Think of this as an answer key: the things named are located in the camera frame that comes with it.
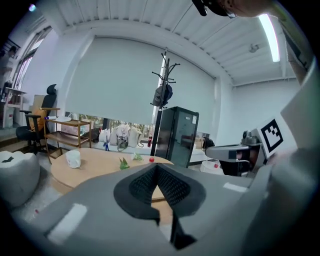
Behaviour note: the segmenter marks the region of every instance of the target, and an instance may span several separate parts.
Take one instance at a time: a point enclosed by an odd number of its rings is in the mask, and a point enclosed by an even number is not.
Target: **roller blind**
[[[199,113],[198,132],[212,133],[213,116],[215,105],[215,80],[196,65],[171,52],[167,53],[170,58],[170,66],[176,66],[169,78],[172,83],[173,96],[168,102],[168,107],[181,107]]]
[[[95,38],[75,70],[66,111],[137,124],[150,124],[162,64],[155,46]]]

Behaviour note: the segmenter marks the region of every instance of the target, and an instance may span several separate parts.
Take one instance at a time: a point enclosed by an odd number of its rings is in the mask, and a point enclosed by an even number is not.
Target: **bottle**
[[[152,133],[150,133],[149,139],[148,139],[148,148],[151,147],[151,142],[152,142]]]

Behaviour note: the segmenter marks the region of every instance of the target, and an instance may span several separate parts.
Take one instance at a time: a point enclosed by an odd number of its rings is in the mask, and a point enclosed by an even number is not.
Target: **black refrigerator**
[[[175,106],[163,110],[155,156],[187,168],[195,144],[199,113]]]

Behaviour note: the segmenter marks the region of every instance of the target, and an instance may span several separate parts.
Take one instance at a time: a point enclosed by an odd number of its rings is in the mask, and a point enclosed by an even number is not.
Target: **ceiling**
[[[45,17],[41,13],[41,11],[36,9],[33,12],[28,11],[20,20],[18,26],[27,34],[31,34],[45,23]]]
[[[220,67],[219,72],[230,77],[233,86],[263,81],[293,78],[287,62],[283,32],[275,18],[280,50],[280,62],[273,62],[265,32],[258,18],[230,19],[208,11],[202,17],[191,0],[48,0],[45,18],[60,33],[69,28],[97,22],[144,24],[154,31],[179,36],[185,43],[193,44]],[[258,45],[254,53],[249,49]]]

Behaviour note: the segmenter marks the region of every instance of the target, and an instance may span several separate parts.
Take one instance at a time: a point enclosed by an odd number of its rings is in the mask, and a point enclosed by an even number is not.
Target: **coat rack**
[[[154,128],[151,154],[150,154],[151,156],[154,156],[155,152],[156,152],[156,145],[157,145],[157,140],[158,140],[158,135],[159,135],[162,109],[166,109],[166,107],[163,107],[163,103],[164,103],[164,96],[165,96],[167,84],[175,84],[176,83],[174,79],[169,78],[169,75],[176,66],[180,65],[179,63],[175,63],[170,66],[170,58],[168,58],[166,60],[166,54],[167,54],[167,48],[165,49],[164,55],[163,55],[163,53],[161,53],[161,56],[164,59],[164,76],[162,77],[162,75],[155,73],[155,72],[152,72],[152,74],[157,75],[162,80],[162,84],[161,84],[162,91],[161,91],[161,96],[160,96],[159,109],[158,109],[158,113],[157,113],[156,121],[155,121],[155,128]]]

